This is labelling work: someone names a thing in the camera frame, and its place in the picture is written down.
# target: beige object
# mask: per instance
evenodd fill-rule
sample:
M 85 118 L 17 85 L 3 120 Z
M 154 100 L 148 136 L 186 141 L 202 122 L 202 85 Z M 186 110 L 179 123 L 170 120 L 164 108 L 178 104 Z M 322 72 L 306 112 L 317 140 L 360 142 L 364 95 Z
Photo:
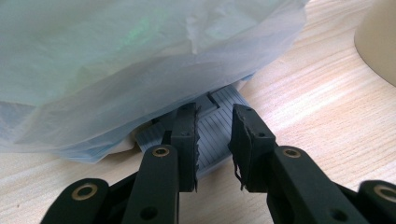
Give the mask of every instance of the beige object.
M 377 0 L 355 34 L 363 60 L 396 86 L 396 0 Z

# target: bolt hole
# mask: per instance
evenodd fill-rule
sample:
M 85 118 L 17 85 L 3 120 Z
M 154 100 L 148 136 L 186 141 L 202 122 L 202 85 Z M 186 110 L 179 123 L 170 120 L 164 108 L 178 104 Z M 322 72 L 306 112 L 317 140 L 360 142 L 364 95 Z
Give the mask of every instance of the bolt hole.
M 169 154 L 169 149 L 164 148 L 164 147 L 159 147 L 159 148 L 154 149 L 152 151 L 152 154 L 155 157 L 164 157 L 164 156 L 167 156 Z
M 84 197 L 92 193 L 93 189 L 92 188 L 83 188 L 78 191 L 78 196 Z
M 347 214 L 345 214 L 343 211 L 339 209 L 331 209 L 330 216 L 338 221 L 342 221 L 342 222 L 347 221 Z
M 156 153 L 157 153 L 158 155 L 163 155 L 163 154 L 166 153 L 166 150 L 163 149 L 163 148 L 160 148 L 160 149 L 157 149 Z
M 286 148 L 283 150 L 283 155 L 291 158 L 299 158 L 301 157 L 301 153 L 296 149 Z
M 158 215 L 158 210 L 155 207 L 146 207 L 140 212 L 140 217 L 144 220 L 152 220 Z
M 377 185 L 374 187 L 374 192 L 381 198 L 396 203 L 396 189 L 389 188 L 384 185 Z
M 76 201 L 84 201 L 95 195 L 97 190 L 98 187 L 96 185 L 86 183 L 73 190 L 72 198 Z

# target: light wood surface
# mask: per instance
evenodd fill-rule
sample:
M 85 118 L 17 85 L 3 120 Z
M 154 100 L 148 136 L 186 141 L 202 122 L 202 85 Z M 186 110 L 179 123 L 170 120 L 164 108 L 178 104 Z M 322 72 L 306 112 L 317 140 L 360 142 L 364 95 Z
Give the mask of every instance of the light wood surface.
M 373 2 L 311 1 L 293 47 L 241 90 L 280 145 L 304 149 L 331 180 L 354 190 L 366 179 L 396 183 L 396 88 L 361 60 L 353 42 Z M 2 154 L 0 223 L 39 223 L 71 183 L 97 177 L 112 185 L 141 159 L 136 150 L 95 165 Z M 181 194 L 180 223 L 272 223 L 266 195 L 239 187 L 227 161 L 200 180 L 198 193 Z

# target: metal screw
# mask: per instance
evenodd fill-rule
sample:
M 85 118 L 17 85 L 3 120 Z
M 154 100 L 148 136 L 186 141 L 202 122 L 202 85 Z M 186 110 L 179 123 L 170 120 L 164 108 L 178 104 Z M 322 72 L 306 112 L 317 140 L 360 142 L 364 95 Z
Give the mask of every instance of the metal screw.
M 299 158 L 301 157 L 301 153 L 293 148 L 285 148 L 283 149 L 283 155 L 290 158 Z
M 388 200 L 390 202 L 396 203 L 396 189 L 391 189 L 384 185 L 376 185 L 374 187 L 374 192 L 379 197 Z
M 82 192 L 84 189 L 89 190 L 88 193 Z M 84 201 L 91 198 L 98 191 L 98 187 L 93 183 L 86 183 L 73 190 L 72 198 L 76 201 Z
M 165 147 L 158 147 L 152 151 L 152 155 L 155 157 L 165 157 L 169 154 L 169 149 Z

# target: translucent plastic bag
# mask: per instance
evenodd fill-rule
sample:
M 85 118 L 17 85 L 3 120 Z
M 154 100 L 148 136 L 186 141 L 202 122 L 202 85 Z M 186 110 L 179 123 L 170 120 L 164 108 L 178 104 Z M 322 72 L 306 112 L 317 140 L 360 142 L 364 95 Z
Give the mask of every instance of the translucent plastic bag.
M 135 127 L 282 54 L 307 0 L 0 4 L 0 151 L 95 162 Z

